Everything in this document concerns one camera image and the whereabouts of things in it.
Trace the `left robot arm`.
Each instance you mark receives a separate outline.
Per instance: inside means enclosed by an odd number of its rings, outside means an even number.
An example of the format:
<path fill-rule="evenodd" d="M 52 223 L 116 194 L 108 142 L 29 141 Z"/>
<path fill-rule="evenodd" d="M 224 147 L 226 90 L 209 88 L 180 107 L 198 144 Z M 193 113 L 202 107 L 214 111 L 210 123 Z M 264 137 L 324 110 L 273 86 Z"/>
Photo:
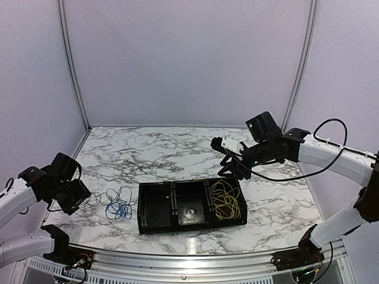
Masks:
<path fill-rule="evenodd" d="M 76 160 L 58 153 L 50 165 L 41 169 L 30 166 L 17 178 L 10 178 L 1 191 L 1 226 L 40 201 L 48 205 L 57 202 L 60 212 L 72 215 L 91 196 L 81 174 Z M 76 253 L 69 245 L 69 236 L 55 225 L 1 239 L 1 267 L 38 255 L 69 266 L 88 256 Z"/>

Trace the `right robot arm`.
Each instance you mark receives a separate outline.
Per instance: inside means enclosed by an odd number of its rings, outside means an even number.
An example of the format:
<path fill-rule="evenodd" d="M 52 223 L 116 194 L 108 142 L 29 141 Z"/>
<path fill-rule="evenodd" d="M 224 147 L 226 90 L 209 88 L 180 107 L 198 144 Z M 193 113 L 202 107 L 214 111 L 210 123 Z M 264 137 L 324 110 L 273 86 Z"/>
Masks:
<path fill-rule="evenodd" d="M 268 111 L 248 120 L 246 126 L 256 143 L 252 147 L 231 138 L 212 139 L 211 148 L 225 155 L 220 163 L 219 176 L 250 179 L 255 166 L 291 161 L 319 167 L 314 175 L 330 170 L 362 187 L 350 204 L 321 224 L 309 228 L 292 251 L 292 256 L 277 253 L 273 263 L 282 264 L 288 260 L 305 265 L 327 243 L 352 233 L 362 224 L 378 221 L 377 154 L 350 149 L 346 143 L 322 139 L 316 133 L 299 128 L 284 133 Z"/>

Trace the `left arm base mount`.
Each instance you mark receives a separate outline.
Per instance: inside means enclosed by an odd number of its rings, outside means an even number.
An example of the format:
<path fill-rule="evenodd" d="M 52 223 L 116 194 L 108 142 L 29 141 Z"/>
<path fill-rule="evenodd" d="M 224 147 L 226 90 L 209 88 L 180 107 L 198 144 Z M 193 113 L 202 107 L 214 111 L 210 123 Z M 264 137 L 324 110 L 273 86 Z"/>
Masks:
<path fill-rule="evenodd" d="M 78 264 L 78 267 L 90 269 L 94 261 L 94 251 L 67 246 L 64 248 L 55 248 L 51 253 L 44 253 L 43 258 L 70 267 L 73 267 L 74 264 L 83 260 L 84 263 Z"/>

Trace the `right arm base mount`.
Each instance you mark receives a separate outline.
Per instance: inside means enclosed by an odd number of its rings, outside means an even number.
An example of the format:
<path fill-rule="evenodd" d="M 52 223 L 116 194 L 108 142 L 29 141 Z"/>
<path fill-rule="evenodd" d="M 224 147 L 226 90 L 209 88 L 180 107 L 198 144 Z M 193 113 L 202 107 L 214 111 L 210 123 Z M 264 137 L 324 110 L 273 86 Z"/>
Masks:
<path fill-rule="evenodd" d="M 278 271 L 283 271 L 320 263 L 324 259 L 324 254 L 320 250 L 310 252 L 307 249 L 294 248 L 275 252 L 270 262 Z"/>

